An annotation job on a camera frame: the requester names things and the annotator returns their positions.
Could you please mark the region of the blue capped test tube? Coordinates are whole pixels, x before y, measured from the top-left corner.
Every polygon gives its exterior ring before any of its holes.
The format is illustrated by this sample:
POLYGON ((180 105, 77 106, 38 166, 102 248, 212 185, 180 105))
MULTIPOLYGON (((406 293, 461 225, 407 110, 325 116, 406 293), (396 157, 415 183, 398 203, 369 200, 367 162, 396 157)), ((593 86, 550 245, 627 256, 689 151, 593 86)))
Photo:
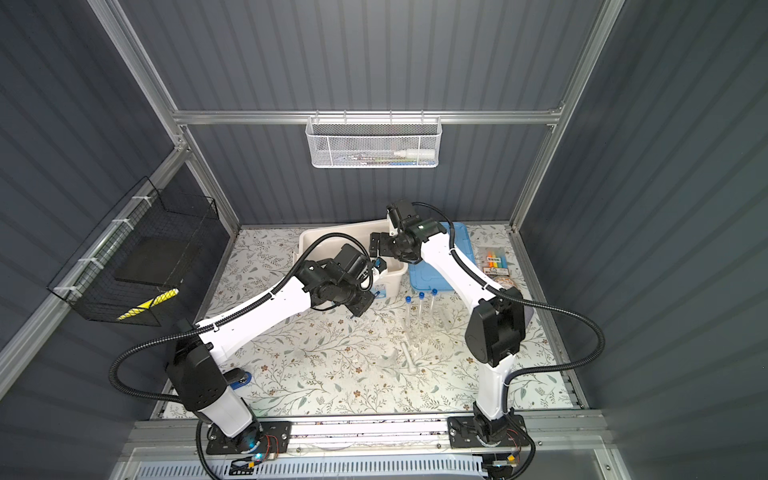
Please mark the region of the blue capped test tube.
POLYGON ((406 329, 412 328, 412 318, 413 318, 413 299, 410 295, 405 297, 405 307, 406 307, 406 313, 405 313, 405 319, 404 319, 404 325, 406 329))
POLYGON ((420 323, 422 321, 423 313, 424 313, 424 305, 425 305, 425 292, 420 291, 418 293, 418 302, 417 302, 417 323, 420 323))
POLYGON ((436 298, 438 296, 438 290, 432 289, 429 294, 429 301, 427 305, 427 318, 432 319, 435 311, 436 298))

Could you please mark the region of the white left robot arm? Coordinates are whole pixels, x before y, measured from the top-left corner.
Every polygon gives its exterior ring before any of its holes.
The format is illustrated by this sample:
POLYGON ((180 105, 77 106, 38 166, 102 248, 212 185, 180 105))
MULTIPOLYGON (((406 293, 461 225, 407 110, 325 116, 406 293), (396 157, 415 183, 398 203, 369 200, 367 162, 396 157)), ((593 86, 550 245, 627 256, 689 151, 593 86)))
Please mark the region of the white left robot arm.
POLYGON ((231 439, 260 436, 258 420, 234 392, 221 367, 246 343, 277 323, 329 302, 361 316, 373 303, 373 262, 346 243, 333 258, 297 261, 264 295, 199 324, 190 338, 175 340, 166 373, 186 410, 231 439))

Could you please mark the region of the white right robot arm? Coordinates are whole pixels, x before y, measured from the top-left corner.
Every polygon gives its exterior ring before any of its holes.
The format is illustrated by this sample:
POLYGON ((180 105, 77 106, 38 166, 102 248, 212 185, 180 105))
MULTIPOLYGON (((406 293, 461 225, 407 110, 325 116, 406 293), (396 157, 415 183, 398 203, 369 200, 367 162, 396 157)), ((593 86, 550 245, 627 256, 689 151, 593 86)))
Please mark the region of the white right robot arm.
POLYGON ((479 363, 474 430, 483 444, 497 444, 512 428, 508 376, 517 367, 530 315, 519 290, 502 288, 456 246, 450 220, 423 218, 416 211, 419 205, 408 200, 389 204, 389 231, 373 235, 371 250, 411 265, 427 263, 465 304, 465 343, 479 363))

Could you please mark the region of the blue plastic box lid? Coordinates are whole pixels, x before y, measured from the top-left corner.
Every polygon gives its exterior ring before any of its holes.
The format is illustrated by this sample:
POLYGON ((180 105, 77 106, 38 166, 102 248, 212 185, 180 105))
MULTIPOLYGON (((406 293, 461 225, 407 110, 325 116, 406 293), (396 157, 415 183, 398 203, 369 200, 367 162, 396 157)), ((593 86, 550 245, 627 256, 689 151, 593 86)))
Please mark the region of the blue plastic box lid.
MULTIPOLYGON (((464 223, 455 222, 454 233, 455 247, 464 255, 462 262, 465 266, 470 267, 474 264, 475 258, 468 227, 464 223)), ((448 251, 447 242, 448 240, 444 242, 445 251, 439 252, 436 257, 438 260, 437 266, 424 260, 409 267, 410 286, 413 290, 425 292, 426 294, 430 294, 433 290, 438 292, 453 291, 453 284, 443 275, 444 270, 448 271, 451 279, 454 281, 459 280, 462 284, 465 284, 465 288, 469 287, 477 290, 480 287, 477 281, 473 280, 458 266, 448 251)))

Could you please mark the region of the white bottle in basket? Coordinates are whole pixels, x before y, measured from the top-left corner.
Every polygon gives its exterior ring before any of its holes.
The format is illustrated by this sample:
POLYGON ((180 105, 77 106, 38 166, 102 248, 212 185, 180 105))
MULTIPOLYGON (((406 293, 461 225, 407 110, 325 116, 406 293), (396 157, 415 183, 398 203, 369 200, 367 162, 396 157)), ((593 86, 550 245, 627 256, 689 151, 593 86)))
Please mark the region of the white bottle in basket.
POLYGON ((432 162, 437 157, 435 149, 405 149, 393 152, 396 158, 403 158, 415 162, 432 162))

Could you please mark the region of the colourful pH paper pack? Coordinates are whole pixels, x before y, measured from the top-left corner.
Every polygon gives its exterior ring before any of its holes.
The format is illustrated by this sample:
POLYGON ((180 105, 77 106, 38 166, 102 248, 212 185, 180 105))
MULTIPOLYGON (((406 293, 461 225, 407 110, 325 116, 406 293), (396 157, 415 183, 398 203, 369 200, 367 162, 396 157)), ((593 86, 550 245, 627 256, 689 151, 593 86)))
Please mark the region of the colourful pH paper pack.
POLYGON ((483 247, 481 253, 481 268, 489 277, 509 275, 506 251, 503 247, 483 247))

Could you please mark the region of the white ceramic pestle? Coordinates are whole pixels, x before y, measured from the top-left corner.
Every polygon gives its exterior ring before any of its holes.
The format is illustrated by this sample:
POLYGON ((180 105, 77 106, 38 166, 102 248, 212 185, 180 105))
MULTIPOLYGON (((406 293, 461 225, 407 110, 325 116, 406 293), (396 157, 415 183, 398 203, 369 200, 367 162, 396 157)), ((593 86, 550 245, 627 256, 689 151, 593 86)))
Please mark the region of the white ceramic pestle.
POLYGON ((415 363, 415 354, 417 353, 416 349, 409 342, 402 342, 401 349, 405 357, 408 372, 410 374, 417 374, 418 367, 415 363))

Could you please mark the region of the blue object at table edge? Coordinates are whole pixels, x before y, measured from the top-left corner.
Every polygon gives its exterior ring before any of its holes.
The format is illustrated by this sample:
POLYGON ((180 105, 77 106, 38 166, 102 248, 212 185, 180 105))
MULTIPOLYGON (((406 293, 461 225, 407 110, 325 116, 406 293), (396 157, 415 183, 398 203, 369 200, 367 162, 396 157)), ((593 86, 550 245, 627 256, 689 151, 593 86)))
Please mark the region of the blue object at table edge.
POLYGON ((241 368, 235 368, 224 373, 227 384, 237 390, 248 385, 252 380, 252 374, 241 368))

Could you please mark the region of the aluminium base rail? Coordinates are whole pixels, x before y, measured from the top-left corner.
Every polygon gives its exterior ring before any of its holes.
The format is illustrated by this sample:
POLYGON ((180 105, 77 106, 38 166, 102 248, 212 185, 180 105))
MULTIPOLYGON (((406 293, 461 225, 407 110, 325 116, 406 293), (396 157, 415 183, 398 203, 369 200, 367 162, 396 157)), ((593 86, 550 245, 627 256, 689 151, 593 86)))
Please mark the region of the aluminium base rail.
MULTIPOLYGON (((470 414, 367 414, 264 418, 264 429, 279 439, 281 456, 315 453, 406 454, 443 451, 468 453, 509 452, 529 445, 524 422, 502 429, 503 438, 482 444, 470 414)), ((195 459, 195 419, 137 422, 119 459, 195 459)))

